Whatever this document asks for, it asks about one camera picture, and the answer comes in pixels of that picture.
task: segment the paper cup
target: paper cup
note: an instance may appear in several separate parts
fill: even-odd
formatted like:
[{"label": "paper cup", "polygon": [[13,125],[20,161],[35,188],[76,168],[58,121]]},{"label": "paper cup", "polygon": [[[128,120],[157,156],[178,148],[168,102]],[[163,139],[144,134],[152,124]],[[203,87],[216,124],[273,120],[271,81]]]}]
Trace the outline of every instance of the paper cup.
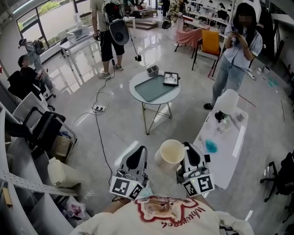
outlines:
[{"label": "paper cup", "polygon": [[177,140],[166,140],[155,154],[155,163],[163,170],[176,171],[187,149]]}]

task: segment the cushion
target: cushion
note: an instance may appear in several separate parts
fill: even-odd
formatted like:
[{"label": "cushion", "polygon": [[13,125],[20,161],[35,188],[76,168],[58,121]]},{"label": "cushion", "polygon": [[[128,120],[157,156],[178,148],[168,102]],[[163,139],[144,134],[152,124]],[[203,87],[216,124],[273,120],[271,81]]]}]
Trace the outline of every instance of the cushion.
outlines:
[{"label": "cushion", "polygon": [[215,31],[202,30],[202,51],[218,56],[219,51],[219,33]]}]

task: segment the glossy floor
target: glossy floor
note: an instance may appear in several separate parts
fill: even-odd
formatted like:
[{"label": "glossy floor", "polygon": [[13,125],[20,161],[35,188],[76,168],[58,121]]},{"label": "glossy floor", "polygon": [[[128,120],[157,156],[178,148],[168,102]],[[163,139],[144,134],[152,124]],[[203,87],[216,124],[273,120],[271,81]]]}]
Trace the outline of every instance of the glossy floor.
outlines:
[{"label": "glossy floor", "polygon": [[[175,174],[163,173],[154,165],[154,154],[167,139],[191,143],[195,140],[208,114],[203,104],[209,102],[212,96],[214,81],[208,78],[212,61],[198,56],[192,71],[192,51],[182,47],[174,52],[173,45],[162,35],[161,29],[137,30],[136,35],[135,48],[142,55],[142,61],[135,61],[134,48],[129,42],[123,57],[124,70],[116,71],[115,77],[107,81],[103,91],[109,95],[100,93],[97,97],[98,104],[103,106],[111,99],[107,111],[97,118],[106,158],[115,172],[122,156],[144,145],[148,149],[147,173],[153,191],[186,197],[182,186],[176,184]],[[66,116],[66,123],[72,125],[79,136],[79,143],[68,164],[85,176],[85,182],[78,188],[79,199],[92,215],[100,212],[112,199],[108,192],[111,172],[104,159],[95,116],[86,113],[73,121],[82,113],[90,112],[90,106],[96,100],[94,94],[105,84],[105,80],[97,78],[97,73],[102,70],[99,53],[96,51],[94,55],[92,59],[87,49],[75,55],[83,79],[78,78],[76,71],[73,73],[59,56],[47,62],[56,85],[57,98],[52,104],[56,112]],[[170,104],[172,120],[147,136],[141,103],[130,94],[129,82],[136,74],[154,64],[165,71],[179,73],[181,91]],[[249,123],[237,168],[229,187],[209,193],[207,200],[216,210],[229,212],[239,219],[247,217],[255,234],[275,234],[286,226],[282,225],[282,220],[287,215],[284,207],[290,198],[274,195],[264,203],[271,184],[261,185],[260,179],[270,174],[267,168],[270,161],[274,160],[279,168],[281,160],[293,150],[294,116],[285,92],[286,84],[271,74],[278,86],[270,86],[256,73],[258,66],[262,65],[254,60],[252,68],[257,80],[245,75],[239,91],[244,98],[239,99],[238,107],[249,114]],[[147,114],[149,122],[152,115]]]}]

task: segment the black shoe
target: black shoe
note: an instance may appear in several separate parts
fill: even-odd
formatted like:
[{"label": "black shoe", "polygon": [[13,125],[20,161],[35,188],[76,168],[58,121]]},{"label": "black shoe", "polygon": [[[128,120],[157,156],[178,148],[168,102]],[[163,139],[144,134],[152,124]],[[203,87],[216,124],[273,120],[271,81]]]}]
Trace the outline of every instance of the black shoe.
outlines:
[{"label": "black shoe", "polygon": [[205,108],[207,110],[212,110],[213,109],[213,107],[211,106],[210,103],[207,103],[207,104],[203,105],[203,108]]}]

